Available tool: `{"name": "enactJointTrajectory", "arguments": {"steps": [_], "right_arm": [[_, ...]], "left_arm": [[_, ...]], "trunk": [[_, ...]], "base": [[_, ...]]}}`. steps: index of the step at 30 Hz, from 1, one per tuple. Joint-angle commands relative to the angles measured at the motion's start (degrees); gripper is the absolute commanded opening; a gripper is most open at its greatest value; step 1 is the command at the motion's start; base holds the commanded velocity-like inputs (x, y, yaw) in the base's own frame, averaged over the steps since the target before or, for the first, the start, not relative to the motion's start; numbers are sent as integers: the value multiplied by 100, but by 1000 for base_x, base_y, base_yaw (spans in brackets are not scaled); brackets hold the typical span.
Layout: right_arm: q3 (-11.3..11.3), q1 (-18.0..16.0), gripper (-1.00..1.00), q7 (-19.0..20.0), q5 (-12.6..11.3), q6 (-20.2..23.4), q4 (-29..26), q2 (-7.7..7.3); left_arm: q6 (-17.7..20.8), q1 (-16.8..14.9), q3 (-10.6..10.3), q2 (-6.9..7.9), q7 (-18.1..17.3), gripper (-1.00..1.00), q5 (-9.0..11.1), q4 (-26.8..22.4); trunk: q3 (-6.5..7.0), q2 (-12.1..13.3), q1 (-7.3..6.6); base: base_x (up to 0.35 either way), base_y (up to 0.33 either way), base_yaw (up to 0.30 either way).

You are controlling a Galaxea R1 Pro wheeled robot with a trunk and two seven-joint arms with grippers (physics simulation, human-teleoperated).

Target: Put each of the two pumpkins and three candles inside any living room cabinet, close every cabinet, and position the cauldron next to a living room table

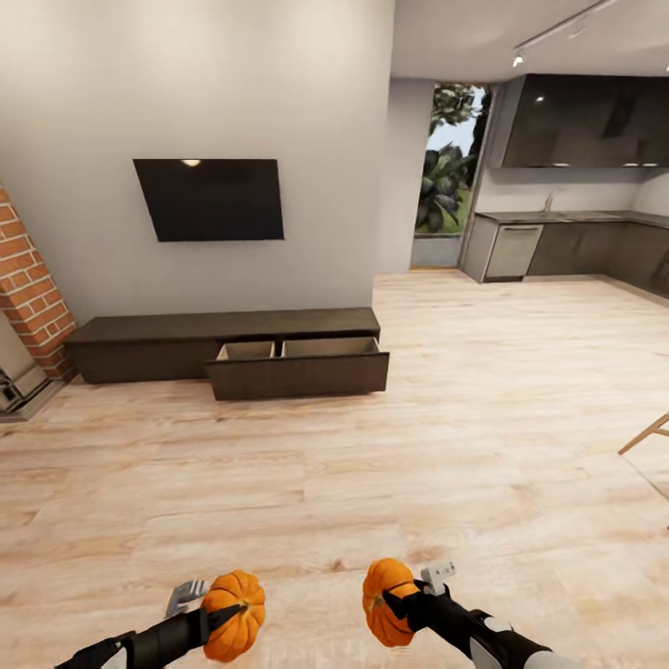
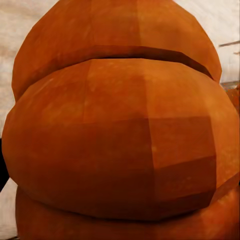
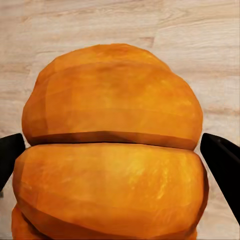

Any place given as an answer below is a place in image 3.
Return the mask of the pumpkin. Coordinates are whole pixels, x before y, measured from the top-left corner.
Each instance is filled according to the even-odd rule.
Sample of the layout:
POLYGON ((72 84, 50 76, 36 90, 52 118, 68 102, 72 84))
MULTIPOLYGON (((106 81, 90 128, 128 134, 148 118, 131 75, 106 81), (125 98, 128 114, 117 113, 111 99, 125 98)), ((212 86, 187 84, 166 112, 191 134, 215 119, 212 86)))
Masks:
POLYGON ((146 49, 98 44, 55 58, 21 118, 13 240, 197 240, 208 173, 203 111, 146 49))

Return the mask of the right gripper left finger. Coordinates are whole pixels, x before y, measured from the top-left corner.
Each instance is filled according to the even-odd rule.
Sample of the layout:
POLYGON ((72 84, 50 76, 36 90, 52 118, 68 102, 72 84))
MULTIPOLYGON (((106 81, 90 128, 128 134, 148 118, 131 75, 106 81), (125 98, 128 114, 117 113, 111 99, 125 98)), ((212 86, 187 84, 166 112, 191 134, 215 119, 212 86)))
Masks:
POLYGON ((0 138, 0 192, 14 171, 15 159, 25 150, 21 133, 0 138))

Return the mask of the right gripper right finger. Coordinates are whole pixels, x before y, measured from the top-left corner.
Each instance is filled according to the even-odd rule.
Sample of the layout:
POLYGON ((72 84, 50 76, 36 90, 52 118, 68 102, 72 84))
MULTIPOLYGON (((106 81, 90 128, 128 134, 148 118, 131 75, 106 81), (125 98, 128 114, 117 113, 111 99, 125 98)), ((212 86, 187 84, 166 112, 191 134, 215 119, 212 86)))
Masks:
POLYGON ((200 152, 240 224, 240 145, 204 133, 200 152))

